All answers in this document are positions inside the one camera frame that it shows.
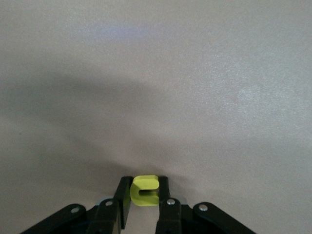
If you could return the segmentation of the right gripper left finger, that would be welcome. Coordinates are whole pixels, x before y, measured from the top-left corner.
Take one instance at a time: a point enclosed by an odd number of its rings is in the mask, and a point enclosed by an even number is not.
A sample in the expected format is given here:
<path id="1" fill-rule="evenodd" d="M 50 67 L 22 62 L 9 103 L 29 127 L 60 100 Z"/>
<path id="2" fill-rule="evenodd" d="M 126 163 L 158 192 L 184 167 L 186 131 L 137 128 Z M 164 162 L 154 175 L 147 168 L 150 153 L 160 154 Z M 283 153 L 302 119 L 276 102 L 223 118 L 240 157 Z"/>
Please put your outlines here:
<path id="1" fill-rule="evenodd" d="M 89 210 L 81 204 L 67 205 L 23 234 L 121 234 L 130 209 L 132 182 L 133 177 L 124 176 L 112 198 Z"/>

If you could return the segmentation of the yellow foam lowercase u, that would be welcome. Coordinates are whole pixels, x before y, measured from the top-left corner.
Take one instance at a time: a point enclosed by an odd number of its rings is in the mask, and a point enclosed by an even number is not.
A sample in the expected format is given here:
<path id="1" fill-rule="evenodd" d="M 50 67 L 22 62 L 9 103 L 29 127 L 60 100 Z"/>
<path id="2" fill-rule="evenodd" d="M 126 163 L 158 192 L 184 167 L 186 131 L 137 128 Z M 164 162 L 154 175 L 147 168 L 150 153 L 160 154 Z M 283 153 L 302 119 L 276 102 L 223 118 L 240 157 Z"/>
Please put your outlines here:
<path id="1" fill-rule="evenodd" d="M 158 189 L 158 176 L 136 176 L 130 187 L 131 200 L 135 205 L 140 207 L 157 206 L 159 203 Z"/>

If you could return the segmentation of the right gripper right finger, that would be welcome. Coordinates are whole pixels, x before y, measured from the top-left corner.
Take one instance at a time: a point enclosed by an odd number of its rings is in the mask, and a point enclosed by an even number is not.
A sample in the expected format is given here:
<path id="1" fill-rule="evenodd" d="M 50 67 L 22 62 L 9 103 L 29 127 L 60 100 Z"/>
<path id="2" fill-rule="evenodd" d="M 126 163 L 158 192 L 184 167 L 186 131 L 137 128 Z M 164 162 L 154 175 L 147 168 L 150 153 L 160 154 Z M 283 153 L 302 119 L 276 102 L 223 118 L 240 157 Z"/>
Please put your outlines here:
<path id="1" fill-rule="evenodd" d="M 169 179 L 160 176 L 159 219 L 156 234 L 255 234 L 254 231 L 209 202 L 192 208 L 171 197 Z"/>

